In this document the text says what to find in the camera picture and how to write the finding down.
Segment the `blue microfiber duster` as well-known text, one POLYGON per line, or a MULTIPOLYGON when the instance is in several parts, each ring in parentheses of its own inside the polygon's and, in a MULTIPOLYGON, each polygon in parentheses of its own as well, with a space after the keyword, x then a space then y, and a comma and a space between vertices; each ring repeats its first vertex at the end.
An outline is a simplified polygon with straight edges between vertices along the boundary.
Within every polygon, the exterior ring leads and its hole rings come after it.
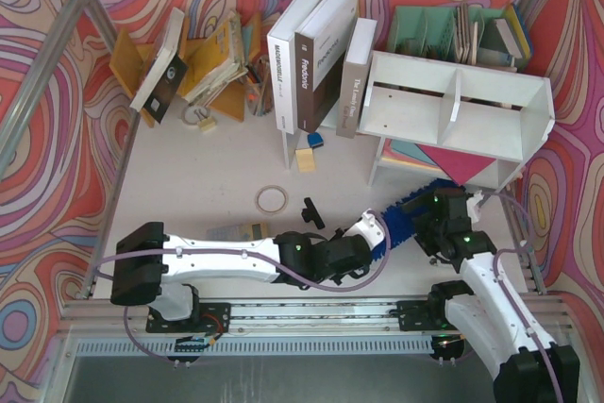
POLYGON ((381 213, 388 228, 391 250, 414 238, 428 256, 443 253, 440 240, 470 229, 467 198, 463 187, 437 178, 394 202, 381 213))

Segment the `black detached gripper part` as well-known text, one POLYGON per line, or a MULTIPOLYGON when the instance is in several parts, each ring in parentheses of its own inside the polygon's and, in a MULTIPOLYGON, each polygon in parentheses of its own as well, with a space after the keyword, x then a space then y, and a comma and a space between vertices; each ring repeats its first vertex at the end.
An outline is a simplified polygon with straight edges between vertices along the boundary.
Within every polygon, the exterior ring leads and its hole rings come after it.
POLYGON ((319 230, 326 227, 323 218, 310 197, 304 198, 304 208, 301 210, 301 217, 305 223, 314 223, 315 227, 319 230))

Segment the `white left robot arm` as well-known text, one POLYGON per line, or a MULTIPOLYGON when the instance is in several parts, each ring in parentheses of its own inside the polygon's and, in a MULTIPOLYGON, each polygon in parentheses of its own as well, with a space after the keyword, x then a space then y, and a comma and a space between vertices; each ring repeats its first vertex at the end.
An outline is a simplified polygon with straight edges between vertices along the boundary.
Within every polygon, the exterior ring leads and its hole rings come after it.
POLYGON ((249 279, 300 290, 329 280, 364 277, 372 252, 385 238, 370 213, 329 240, 288 231, 271 238, 199 241, 169 235, 162 222, 148 222, 116 244, 110 301, 147 306, 168 322, 193 317, 195 284, 203 279, 249 279))

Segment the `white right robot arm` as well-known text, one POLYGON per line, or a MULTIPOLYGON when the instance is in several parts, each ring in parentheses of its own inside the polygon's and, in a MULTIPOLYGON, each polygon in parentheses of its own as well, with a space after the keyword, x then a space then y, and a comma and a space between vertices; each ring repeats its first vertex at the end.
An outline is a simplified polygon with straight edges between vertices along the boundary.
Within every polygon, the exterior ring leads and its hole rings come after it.
POLYGON ((419 302, 398 302, 401 330, 456 329, 493 379, 498 402, 575 402, 579 356, 542 327, 500 263, 502 251, 473 229, 461 188, 438 188, 403 203, 414 239, 458 279, 434 284, 419 302))

